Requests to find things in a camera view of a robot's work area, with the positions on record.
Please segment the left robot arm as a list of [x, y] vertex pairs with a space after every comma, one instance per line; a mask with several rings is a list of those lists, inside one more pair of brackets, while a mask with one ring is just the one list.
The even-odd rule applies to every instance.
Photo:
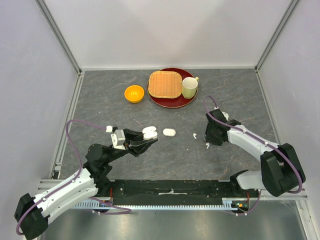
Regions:
[[35, 196], [26, 193], [19, 199], [14, 213], [18, 235], [33, 240], [77, 203], [109, 194], [112, 187], [107, 177], [112, 169], [110, 163], [127, 154], [138, 157], [158, 140], [155, 130], [139, 132], [113, 128], [110, 136], [110, 146], [94, 143], [88, 148], [86, 162], [69, 178]]

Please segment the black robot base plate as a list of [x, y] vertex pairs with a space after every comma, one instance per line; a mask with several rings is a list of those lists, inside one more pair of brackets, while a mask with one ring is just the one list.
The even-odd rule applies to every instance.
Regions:
[[196, 206], [221, 205], [224, 198], [248, 197], [230, 181], [218, 180], [124, 180], [111, 181], [98, 197], [110, 197], [115, 205]]

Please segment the small white charging case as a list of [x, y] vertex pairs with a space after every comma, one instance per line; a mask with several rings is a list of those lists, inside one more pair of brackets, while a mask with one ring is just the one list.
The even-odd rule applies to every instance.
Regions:
[[158, 137], [157, 128], [155, 126], [148, 126], [142, 130], [143, 139], [150, 140]]

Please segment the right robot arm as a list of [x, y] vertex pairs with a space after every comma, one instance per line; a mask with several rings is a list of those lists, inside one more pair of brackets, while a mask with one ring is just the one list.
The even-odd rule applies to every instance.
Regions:
[[274, 197], [284, 193], [297, 194], [306, 176], [295, 151], [289, 143], [268, 141], [248, 130], [241, 122], [227, 120], [216, 108], [206, 113], [205, 141], [221, 146], [230, 143], [245, 150], [260, 163], [259, 170], [242, 170], [230, 177], [229, 191], [235, 197], [247, 190], [266, 190]]

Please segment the white earbud charging case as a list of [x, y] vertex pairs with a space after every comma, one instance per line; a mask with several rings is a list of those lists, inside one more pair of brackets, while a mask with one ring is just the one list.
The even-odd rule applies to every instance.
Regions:
[[176, 130], [172, 128], [165, 128], [162, 133], [166, 137], [174, 137], [176, 135]]

